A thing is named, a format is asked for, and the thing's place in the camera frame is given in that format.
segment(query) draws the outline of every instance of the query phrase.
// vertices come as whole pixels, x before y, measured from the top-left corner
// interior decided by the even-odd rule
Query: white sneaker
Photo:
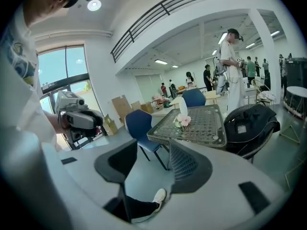
[[[158,203],[159,207],[154,212],[158,212],[160,210],[162,202],[163,200],[165,200],[165,198],[166,198],[166,190],[163,188],[159,189],[153,199],[153,202]]]

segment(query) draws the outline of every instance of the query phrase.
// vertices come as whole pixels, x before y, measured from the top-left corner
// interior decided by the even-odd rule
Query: white ceiling
[[[100,0],[102,7],[97,11],[87,9],[87,1],[79,0],[73,7],[59,11],[60,16],[53,16],[35,24],[33,34],[43,34],[56,30],[92,29],[108,31],[115,14],[124,0]]]
[[[283,30],[273,12],[261,12],[271,33]],[[244,42],[235,48],[235,51],[246,49],[246,46],[256,43],[261,44],[259,34],[246,13],[231,14],[201,22],[172,37],[166,38],[146,54],[136,59],[127,69],[160,69],[170,70],[172,65],[182,66],[188,63],[212,57],[215,49],[219,48],[218,41],[223,32],[229,28],[236,28],[243,36]],[[166,61],[167,65],[155,63],[156,59]]]

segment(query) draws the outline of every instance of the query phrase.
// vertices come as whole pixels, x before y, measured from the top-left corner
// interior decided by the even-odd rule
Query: black railing
[[[133,44],[138,37],[154,23],[161,20],[163,17],[169,16],[172,12],[175,12],[180,7],[198,0],[163,0],[151,9],[147,11],[141,18],[139,18],[121,37],[112,49],[111,54],[114,62],[120,58],[125,50]]]

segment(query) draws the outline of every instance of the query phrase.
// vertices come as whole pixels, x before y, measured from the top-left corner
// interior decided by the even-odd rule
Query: green shirt
[[[252,61],[248,61],[246,65],[246,69],[248,70],[248,77],[249,78],[254,78],[256,75],[256,66],[255,63]]]

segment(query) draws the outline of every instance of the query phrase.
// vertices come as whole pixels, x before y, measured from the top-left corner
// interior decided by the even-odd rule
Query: column
[[[271,91],[276,96],[276,104],[279,104],[281,97],[281,87],[280,87],[281,77],[280,77],[278,59],[276,59],[277,52],[275,51],[274,41],[259,11],[256,9],[251,9],[249,10],[248,15],[251,18],[252,22],[254,23],[259,33],[259,36],[262,40],[266,54],[265,57],[269,62],[269,72],[271,76]]]

